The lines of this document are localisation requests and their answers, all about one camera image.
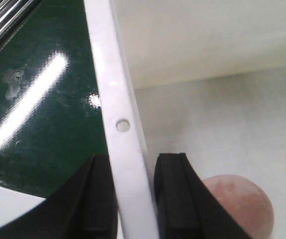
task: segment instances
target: white plastic strip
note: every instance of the white plastic strip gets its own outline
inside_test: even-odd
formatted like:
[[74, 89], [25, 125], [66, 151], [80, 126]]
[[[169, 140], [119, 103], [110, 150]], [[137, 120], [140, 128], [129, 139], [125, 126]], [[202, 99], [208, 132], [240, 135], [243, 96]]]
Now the white plastic strip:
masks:
[[110, 2], [84, 2], [124, 238], [158, 239], [155, 211]]

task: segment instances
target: pink round object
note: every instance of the pink round object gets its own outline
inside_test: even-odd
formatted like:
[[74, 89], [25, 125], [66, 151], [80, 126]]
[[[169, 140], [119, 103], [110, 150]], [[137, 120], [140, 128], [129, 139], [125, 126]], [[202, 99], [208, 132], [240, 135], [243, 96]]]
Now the pink round object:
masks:
[[225, 174], [203, 180], [208, 190], [253, 239], [268, 239], [274, 211], [267, 194], [249, 179]]

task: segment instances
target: black clamp jaw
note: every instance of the black clamp jaw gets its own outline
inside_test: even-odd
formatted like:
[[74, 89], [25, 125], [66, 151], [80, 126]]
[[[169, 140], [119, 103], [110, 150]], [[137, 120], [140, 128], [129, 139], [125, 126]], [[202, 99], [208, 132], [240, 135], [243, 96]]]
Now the black clamp jaw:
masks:
[[117, 202], [109, 158], [95, 155], [59, 190], [0, 228], [0, 239], [116, 239]]
[[154, 186], [161, 239], [251, 239], [209, 192], [184, 153], [159, 155]]
[[[160, 154], [155, 196], [161, 239], [251, 239], [181, 154]], [[56, 193], [0, 228], [0, 239], [116, 239], [108, 155], [91, 156]]]

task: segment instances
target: small hole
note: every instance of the small hole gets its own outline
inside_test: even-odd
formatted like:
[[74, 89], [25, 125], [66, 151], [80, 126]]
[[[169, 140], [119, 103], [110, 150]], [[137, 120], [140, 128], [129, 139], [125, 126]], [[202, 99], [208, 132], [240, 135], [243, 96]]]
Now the small hole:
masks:
[[129, 124], [128, 120], [121, 119], [116, 123], [116, 128], [120, 132], [126, 132], [129, 130], [130, 124]]

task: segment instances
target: glossy green panel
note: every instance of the glossy green panel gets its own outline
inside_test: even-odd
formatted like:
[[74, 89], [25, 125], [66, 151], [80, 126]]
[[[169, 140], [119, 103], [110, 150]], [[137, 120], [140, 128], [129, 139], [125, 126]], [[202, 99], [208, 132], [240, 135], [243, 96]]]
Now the glossy green panel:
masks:
[[0, 51], [0, 185], [47, 197], [106, 153], [82, 0], [43, 0]]

